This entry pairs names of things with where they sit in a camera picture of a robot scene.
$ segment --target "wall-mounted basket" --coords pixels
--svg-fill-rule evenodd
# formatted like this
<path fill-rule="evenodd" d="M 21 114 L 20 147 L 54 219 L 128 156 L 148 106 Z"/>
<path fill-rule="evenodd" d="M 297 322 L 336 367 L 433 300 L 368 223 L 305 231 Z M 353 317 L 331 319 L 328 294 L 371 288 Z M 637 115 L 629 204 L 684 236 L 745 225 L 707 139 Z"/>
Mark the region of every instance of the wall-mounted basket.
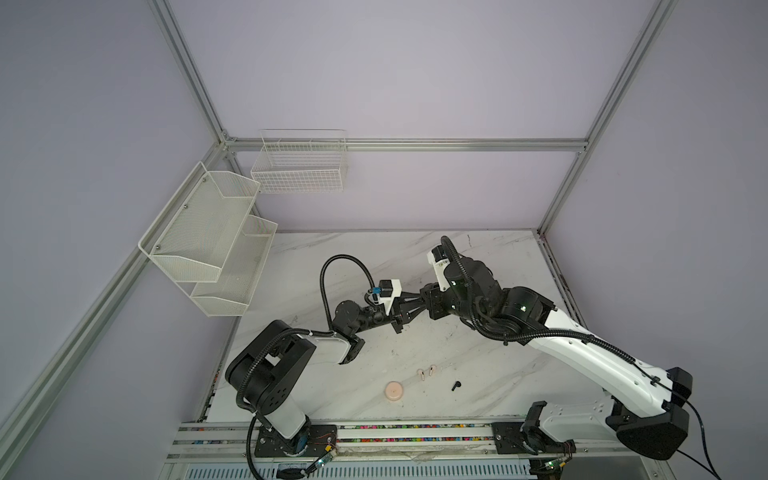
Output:
<path fill-rule="evenodd" d="M 162 233 L 152 238 L 150 228 L 139 248 L 206 315 L 243 315 L 277 224 L 250 214 L 259 182 L 202 164 L 195 174 L 200 179 Z"/>
<path fill-rule="evenodd" d="M 250 171 L 263 194 L 340 192 L 346 179 L 344 130 L 262 130 Z"/>

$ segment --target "aluminum rail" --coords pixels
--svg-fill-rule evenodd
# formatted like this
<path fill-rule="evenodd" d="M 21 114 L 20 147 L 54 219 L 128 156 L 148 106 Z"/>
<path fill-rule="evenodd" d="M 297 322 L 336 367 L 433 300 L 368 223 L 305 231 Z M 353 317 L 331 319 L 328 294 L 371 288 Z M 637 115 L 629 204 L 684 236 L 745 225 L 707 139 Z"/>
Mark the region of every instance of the aluminum rail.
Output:
<path fill-rule="evenodd" d="M 267 138 L 267 142 L 278 141 Z M 316 144 L 329 139 L 291 138 L 290 141 Z M 258 151 L 261 138 L 230 138 L 230 151 Z M 584 138 L 347 138 L 347 151 L 584 151 Z"/>
<path fill-rule="evenodd" d="M 203 159 L 206 168 L 214 167 L 225 155 L 223 144 L 215 144 Z M 196 170 L 166 204 L 151 226 L 151 234 L 160 235 L 181 207 L 204 170 Z M 45 420 L 61 398 L 66 385 L 107 331 L 121 305 L 149 259 L 138 249 L 128 256 L 119 271 L 86 312 L 74 332 L 56 352 L 35 384 L 0 428 L 0 479 L 6 478 L 35 439 Z"/>
<path fill-rule="evenodd" d="M 496 453 L 493 440 L 438 440 L 450 436 L 471 436 L 486 438 L 492 435 L 492 428 L 461 427 L 461 428 L 430 428 L 418 429 L 400 428 L 411 424 L 432 423 L 473 423 L 490 424 L 493 422 L 522 422 L 523 417 L 494 417 L 489 419 L 420 419 L 409 421 L 398 420 L 349 420 L 328 421 L 342 427 L 338 430 L 337 445 L 343 450 L 343 455 L 336 457 L 334 462 L 368 461 L 386 459 L 408 459 L 414 455 L 427 454 L 430 459 L 470 459 L 470 458 L 532 458 L 534 455 L 512 454 L 499 455 Z M 379 429 L 344 429 L 344 426 L 354 425 L 390 425 L 395 428 Z M 248 431 L 248 422 L 202 422 L 183 423 L 165 459 L 166 463 L 207 463 L 207 462 L 242 462 L 244 443 Z M 254 430 L 253 440 L 257 438 Z M 390 439 L 390 438 L 421 438 L 417 442 L 351 442 L 351 439 Z M 577 441 L 579 456 L 638 456 L 619 442 L 584 440 Z M 378 449 L 372 452 L 371 447 Z"/>
<path fill-rule="evenodd" d="M 565 179 L 547 209 L 547 213 L 541 220 L 541 224 L 538 227 L 538 232 L 541 235 L 545 235 L 552 227 L 555 217 L 573 190 L 581 172 L 584 171 L 584 167 L 587 166 L 592 152 L 594 152 L 595 147 L 598 145 L 598 141 L 603 136 L 619 104 L 624 99 L 630 85 L 632 85 L 632 81 L 637 76 L 637 70 L 647 57 L 651 45 L 659 36 L 664 24 L 667 23 L 667 19 L 676 4 L 677 0 L 658 0 L 654 9 L 648 15 L 641 33 L 637 36 L 637 40 L 635 40 L 627 60 L 624 61 L 624 65 L 621 67 L 621 71 L 611 87 L 611 91 L 608 92 L 602 108 L 592 123 L 589 135 L 587 135 L 588 144 L 586 149 L 583 152 L 576 153 L 576 158 L 568 169 Z"/>
<path fill-rule="evenodd" d="M 203 114 L 208 130 L 219 142 L 223 142 L 227 138 L 227 132 L 221 126 L 221 121 L 216 114 L 208 90 L 206 90 L 200 72 L 194 64 L 189 46 L 181 34 L 174 10 L 170 7 L 168 0 L 147 0 L 147 3 L 154 13 L 165 40 L 168 42 L 171 53 L 174 54 L 179 69 L 187 81 L 187 86 L 192 91 L 195 103 Z"/>

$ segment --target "wire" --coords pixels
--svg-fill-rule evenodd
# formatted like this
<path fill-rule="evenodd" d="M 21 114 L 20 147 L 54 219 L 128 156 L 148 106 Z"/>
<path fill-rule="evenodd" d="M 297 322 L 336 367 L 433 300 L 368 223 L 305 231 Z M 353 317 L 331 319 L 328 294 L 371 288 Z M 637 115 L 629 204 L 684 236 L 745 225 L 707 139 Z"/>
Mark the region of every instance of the wire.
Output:
<path fill-rule="evenodd" d="M 370 293 L 366 293 L 362 297 L 365 299 L 366 303 L 368 303 L 373 308 L 376 308 L 376 304 L 373 302 L 373 300 L 371 300 L 371 294 Z"/>
<path fill-rule="evenodd" d="M 248 461 L 248 468 L 250 469 L 250 474 L 253 475 L 253 477 L 256 480 L 264 480 L 264 477 L 259 475 L 259 472 L 256 470 L 256 466 L 253 464 L 253 458 L 251 458 L 250 453 L 250 440 L 253 438 L 253 427 L 256 425 L 256 415 L 253 415 L 253 418 L 250 420 L 250 425 L 248 426 L 248 435 L 245 437 L 245 459 Z"/>
<path fill-rule="evenodd" d="M 478 315 L 480 315 L 480 317 L 482 317 L 482 319 L 485 320 L 485 325 L 484 325 L 485 329 L 493 333 L 499 333 L 499 332 L 492 330 L 492 328 L 509 330 L 512 335 L 517 335 L 518 333 L 520 333 L 520 327 L 515 325 L 513 322 L 509 322 L 508 320 L 504 320 L 504 319 L 496 319 L 489 316 L 487 313 L 484 313 L 482 311 L 482 308 L 480 308 L 480 302 L 481 300 L 483 300 L 483 298 L 484 297 L 482 296 L 475 297 L 475 312 L 477 312 Z"/>
<path fill-rule="evenodd" d="M 683 452 L 682 450 L 677 450 L 677 453 L 681 453 L 686 457 L 690 458 L 691 460 L 693 460 L 694 462 L 696 462 L 701 468 L 703 468 L 704 470 L 707 470 L 710 473 L 710 475 L 712 475 L 714 478 L 720 478 L 715 472 L 709 470 L 705 464 L 699 462 L 694 457 L 688 455 L 686 452 Z"/>
<path fill-rule="evenodd" d="M 338 259 L 345 259 L 345 260 L 351 260 L 362 269 L 366 277 L 368 277 L 368 284 L 371 286 L 371 291 L 373 291 L 374 288 L 376 288 L 376 285 L 373 283 L 373 277 L 371 276 L 371 273 L 368 271 L 368 268 L 366 268 L 365 265 L 362 264 L 360 260 L 357 260 L 352 255 L 346 255 L 344 253 L 341 253 L 340 255 L 334 255 L 333 257 L 330 257 L 326 262 L 323 264 L 323 268 L 320 269 L 320 296 L 323 298 L 323 308 L 326 310 L 326 321 L 328 322 L 328 330 L 333 330 L 333 319 L 331 319 L 331 309 L 328 307 L 328 296 L 326 296 L 326 269 L 328 266 L 334 261 Z"/>
<path fill-rule="evenodd" d="M 696 410 L 696 407 L 694 407 L 694 404 L 691 403 L 691 402 L 688 402 L 688 399 L 685 398 L 684 396 L 682 396 L 681 394 L 675 392 L 674 390 L 672 390 L 668 386 L 666 386 L 663 383 L 659 382 L 659 379 L 657 377 L 653 377 L 653 376 L 649 375 L 645 370 L 640 368 L 640 366 L 638 364 L 635 363 L 634 366 L 638 370 L 640 370 L 640 372 L 643 375 L 645 375 L 646 377 L 648 377 L 650 379 L 651 384 L 661 386 L 661 388 L 667 390 L 669 393 L 671 393 L 672 395 L 676 396 L 678 399 L 680 399 L 683 402 L 685 402 L 686 404 L 688 404 L 690 409 L 694 411 L 694 413 L 696 414 L 696 419 L 699 421 L 699 429 L 701 430 L 701 446 L 703 447 L 703 450 L 704 450 L 704 457 L 707 458 L 707 463 L 710 466 L 707 469 L 707 471 L 710 472 L 712 475 L 714 475 L 715 478 L 718 478 L 719 480 L 722 480 L 720 478 L 720 475 L 717 474 L 717 470 L 715 470 L 714 465 L 712 465 L 712 460 L 710 460 L 710 452 L 709 452 L 709 449 L 707 448 L 707 436 L 704 434 L 704 421 L 701 419 L 701 415 L 699 414 L 699 411 Z"/>

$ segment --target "round pink object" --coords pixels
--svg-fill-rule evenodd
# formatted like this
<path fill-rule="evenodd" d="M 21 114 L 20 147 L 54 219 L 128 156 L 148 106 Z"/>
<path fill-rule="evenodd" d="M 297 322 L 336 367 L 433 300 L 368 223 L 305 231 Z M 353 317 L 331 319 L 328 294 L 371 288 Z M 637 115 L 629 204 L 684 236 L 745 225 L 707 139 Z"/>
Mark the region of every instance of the round pink object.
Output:
<path fill-rule="evenodd" d="M 402 398 L 402 385 L 400 382 L 389 382 L 384 389 L 384 396 L 392 402 L 397 402 Z"/>

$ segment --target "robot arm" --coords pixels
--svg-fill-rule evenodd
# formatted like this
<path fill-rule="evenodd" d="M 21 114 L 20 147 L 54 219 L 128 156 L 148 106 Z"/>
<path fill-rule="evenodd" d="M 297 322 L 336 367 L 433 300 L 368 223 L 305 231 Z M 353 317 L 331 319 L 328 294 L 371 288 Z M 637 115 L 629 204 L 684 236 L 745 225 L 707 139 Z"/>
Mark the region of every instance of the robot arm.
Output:
<path fill-rule="evenodd" d="M 244 398 L 255 406 L 261 422 L 285 439 L 286 453 L 296 454 L 306 444 L 310 421 L 289 394 L 310 359 L 350 362 L 365 344 L 358 333 L 383 325 L 392 325 L 400 333 L 424 310 L 434 320 L 456 315 L 483 336 L 546 352 L 607 392 L 602 400 L 588 405 L 534 403 L 521 428 L 523 446 L 532 454 L 572 439 L 617 439 L 641 455 L 665 460 L 687 437 L 688 414 L 682 406 L 691 393 L 690 374 L 636 360 L 533 290 L 502 289 L 483 262 L 458 255 L 447 237 L 428 258 L 437 282 L 419 293 L 403 292 L 398 280 L 381 280 L 366 294 L 366 306 L 352 300 L 337 306 L 332 336 L 309 331 L 289 336 L 270 350 L 278 360 L 273 362 L 259 354 L 271 339 L 289 329 L 275 320 L 229 365 L 226 379 L 237 389 L 253 360 L 261 358 Z"/>

